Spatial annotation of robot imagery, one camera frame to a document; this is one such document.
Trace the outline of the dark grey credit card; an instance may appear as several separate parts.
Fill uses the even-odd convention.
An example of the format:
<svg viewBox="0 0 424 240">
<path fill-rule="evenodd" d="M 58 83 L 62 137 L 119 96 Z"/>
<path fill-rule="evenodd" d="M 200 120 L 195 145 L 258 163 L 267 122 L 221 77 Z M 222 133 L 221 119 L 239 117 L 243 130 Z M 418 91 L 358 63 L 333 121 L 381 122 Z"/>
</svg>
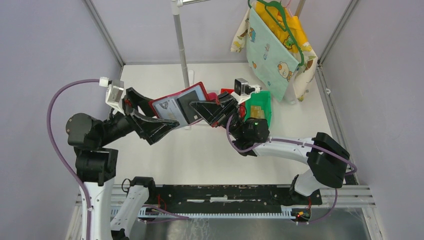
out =
<svg viewBox="0 0 424 240">
<path fill-rule="evenodd" d="M 188 124 L 192 124 L 199 118 L 197 112 L 190 105 L 191 102 L 198 100 L 199 97 L 195 90 L 186 92 L 184 95 L 181 95 L 176 99 L 176 102 L 178 103 L 178 106 L 180 107 Z"/>
</svg>

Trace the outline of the red leather card holder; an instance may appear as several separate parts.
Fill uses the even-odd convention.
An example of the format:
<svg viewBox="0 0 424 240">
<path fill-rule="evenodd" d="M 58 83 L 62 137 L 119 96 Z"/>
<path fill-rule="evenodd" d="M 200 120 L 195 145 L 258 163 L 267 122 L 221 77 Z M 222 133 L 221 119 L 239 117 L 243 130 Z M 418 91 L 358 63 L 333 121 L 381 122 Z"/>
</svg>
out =
<svg viewBox="0 0 424 240">
<path fill-rule="evenodd" d="M 182 91 L 149 100 L 148 105 L 157 118 L 178 121 L 179 128 L 188 128 L 197 123 L 205 123 L 190 103 L 210 101 L 217 95 L 217 90 L 207 90 L 202 82 L 198 82 Z"/>
</svg>

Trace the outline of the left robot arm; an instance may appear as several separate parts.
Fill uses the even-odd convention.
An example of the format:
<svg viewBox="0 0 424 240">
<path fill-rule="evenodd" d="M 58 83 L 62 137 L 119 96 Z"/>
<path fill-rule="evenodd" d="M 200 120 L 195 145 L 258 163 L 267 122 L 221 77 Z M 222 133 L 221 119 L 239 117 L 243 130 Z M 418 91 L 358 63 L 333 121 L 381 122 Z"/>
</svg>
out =
<svg viewBox="0 0 424 240">
<path fill-rule="evenodd" d="M 77 113 L 66 124 L 68 144 L 76 155 L 76 177 L 83 184 L 83 240 L 129 239 L 142 206 L 157 198 L 154 179 L 136 176 L 118 213 L 111 215 L 119 152 L 108 144 L 134 132 L 153 145 L 179 126 L 176 120 L 156 118 L 149 101 L 130 87 L 121 100 L 122 112 L 106 120 Z"/>
</svg>

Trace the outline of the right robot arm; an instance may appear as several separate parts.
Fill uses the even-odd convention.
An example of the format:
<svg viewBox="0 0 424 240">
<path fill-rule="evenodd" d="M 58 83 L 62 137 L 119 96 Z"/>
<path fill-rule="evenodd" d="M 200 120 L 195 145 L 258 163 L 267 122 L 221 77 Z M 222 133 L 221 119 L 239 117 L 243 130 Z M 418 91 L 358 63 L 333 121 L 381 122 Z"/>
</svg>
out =
<svg viewBox="0 0 424 240">
<path fill-rule="evenodd" d="M 350 154 L 324 132 L 307 138 L 274 137 L 266 119 L 242 119 L 242 104 L 250 97 L 224 92 L 215 100 L 196 100 L 189 105 L 211 127 L 224 128 L 228 142 L 240 155 L 283 158 L 308 166 L 291 183 L 288 196 L 293 203 L 302 204 L 324 187 L 340 189 L 345 176 L 356 171 Z"/>
</svg>

